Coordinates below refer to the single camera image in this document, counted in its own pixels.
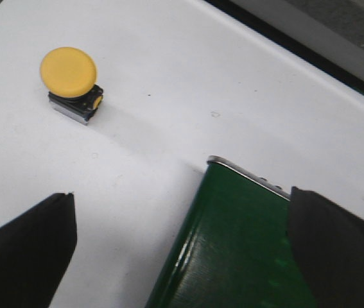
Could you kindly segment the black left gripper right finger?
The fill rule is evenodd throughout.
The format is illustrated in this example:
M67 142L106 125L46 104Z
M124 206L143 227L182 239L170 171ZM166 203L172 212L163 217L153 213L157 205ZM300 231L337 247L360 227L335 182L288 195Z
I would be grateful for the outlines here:
M317 307L364 307L364 219L293 187L288 237Z

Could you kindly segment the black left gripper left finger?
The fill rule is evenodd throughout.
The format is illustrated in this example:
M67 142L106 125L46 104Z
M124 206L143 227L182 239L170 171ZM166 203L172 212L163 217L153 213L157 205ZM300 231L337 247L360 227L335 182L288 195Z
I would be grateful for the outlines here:
M0 307L49 307L76 243L71 193L52 194L0 227Z

